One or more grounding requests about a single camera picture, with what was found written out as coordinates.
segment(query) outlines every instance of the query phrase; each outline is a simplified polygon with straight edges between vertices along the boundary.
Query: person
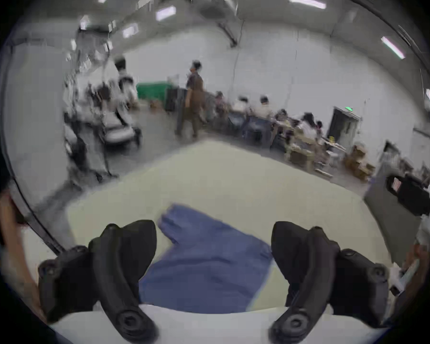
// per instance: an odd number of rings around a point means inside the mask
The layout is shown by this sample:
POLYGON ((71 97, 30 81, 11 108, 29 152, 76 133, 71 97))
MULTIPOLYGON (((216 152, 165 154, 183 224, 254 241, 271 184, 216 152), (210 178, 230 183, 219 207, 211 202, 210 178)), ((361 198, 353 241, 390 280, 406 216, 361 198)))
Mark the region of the person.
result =
POLYGON ((224 117, 226 113, 226 103, 223 93, 218 91, 215 94, 215 113, 219 118, 224 117))
POLYGON ((231 111, 248 115, 249 114, 248 98, 240 96, 239 99, 232 106, 231 111))
POLYGON ((138 108, 137 89, 134 85, 134 79, 126 72, 126 59, 119 57, 115 60, 115 66, 118 70, 118 87, 128 108, 138 108))
POLYGON ((287 113, 287 111, 282 108, 281 110, 279 110, 279 112, 277 112, 275 114, 275 119, 277 121, 286 121, 286 120, 288 120, 288 113, 287 113))
POLYGON ((317 137, 321 138, 323 136, 323 124, 321 121, 317 121, 316 131, 317 131, 317 137))
POLYGON ((0 272, 24 303, 45 320, 38 287, 26 263, 20 229, 25 221, 11 198, 10 179, 0 146, 0 272))
POLYGON ((314 115, 311 112, 304 113, 302 121, 299 123, 298 128, 303 130, 303 135, 310 139, 317 137, 315 130, 314 115))
POLYGON ((272 118, 272 111, 269 107, 269 99, 265 95, 262 95, 259 99, 261 102, 261 107, 255 110, 255 116, 258 118, 264 118, 266 120, 270 120, 272 118))
POLYGON ((198 137, 199 112, 204 105, 204 81, 199 75, 202 64, 199 60, 194 60, 190 67, 190 75, 187 81, 187 94, 185 97, 183 113, 179 118, 176 134, 181 136, 185 120, 191 121, 193 125, 193 138, 198 137))

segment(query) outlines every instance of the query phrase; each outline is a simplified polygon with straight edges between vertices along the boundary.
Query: white wall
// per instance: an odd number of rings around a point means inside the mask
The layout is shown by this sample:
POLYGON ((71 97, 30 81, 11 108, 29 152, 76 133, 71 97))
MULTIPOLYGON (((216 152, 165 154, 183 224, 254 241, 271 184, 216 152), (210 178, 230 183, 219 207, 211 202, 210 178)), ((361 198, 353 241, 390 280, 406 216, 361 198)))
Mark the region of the white wall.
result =
POLYGON ((68 178, 62 114, 65 55, 48 46, 14 48, 5 92, 4 133, 10 162, 31 206, 68 178))
MULTIPOLYGON (((374 163, 386 139, 409 156, 413 126, 426 121, 409 92, 373 60, 328 36, 292 26, 247 22, 235 49, 216 27, 192 28, 144 43, 125 57, 127 71, 140 82, 178 74, 181 86, 191 61, 198 59, 208 91, 221 90, 230 100, 246 95, 254 106, 267 95, 276 110, 313 112, 325 129, 333 106, 350 106, 363 118, 357 140, 366 144, 374 163)), ((105 73, 116 77, 109 66, 105 73)), ((93 80, 99 81, 99 72, 93 80)))

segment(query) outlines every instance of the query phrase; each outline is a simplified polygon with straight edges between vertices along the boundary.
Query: desk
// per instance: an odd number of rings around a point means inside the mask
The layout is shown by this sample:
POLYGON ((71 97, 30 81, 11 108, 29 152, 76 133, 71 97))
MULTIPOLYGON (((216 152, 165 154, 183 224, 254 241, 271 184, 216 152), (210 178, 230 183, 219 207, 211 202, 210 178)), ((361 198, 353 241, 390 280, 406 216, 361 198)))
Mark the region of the desk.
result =
POLYGON ((329 146, 333 146, 334 148, 343 151, 344 153, 346 152, 346 148, 344 148, 344 146, 339 145, 338 143, 331 143, 330 141, 328 141, 325 138, 322 138, 322 140, 324 141, 325 144, 329 145, 329 146))

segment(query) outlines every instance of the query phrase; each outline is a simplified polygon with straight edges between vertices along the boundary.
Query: blue cloth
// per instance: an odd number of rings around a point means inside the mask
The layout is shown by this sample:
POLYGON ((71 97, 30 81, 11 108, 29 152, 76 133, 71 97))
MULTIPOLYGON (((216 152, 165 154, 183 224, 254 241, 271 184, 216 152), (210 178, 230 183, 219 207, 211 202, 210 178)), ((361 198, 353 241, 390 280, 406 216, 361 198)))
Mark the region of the blue cloth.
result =
POLYGON ((183 205, 159 223, 173 243, 140 280, 143 303, 194 313, 244 312, 269 272, 270 247, 183 205))

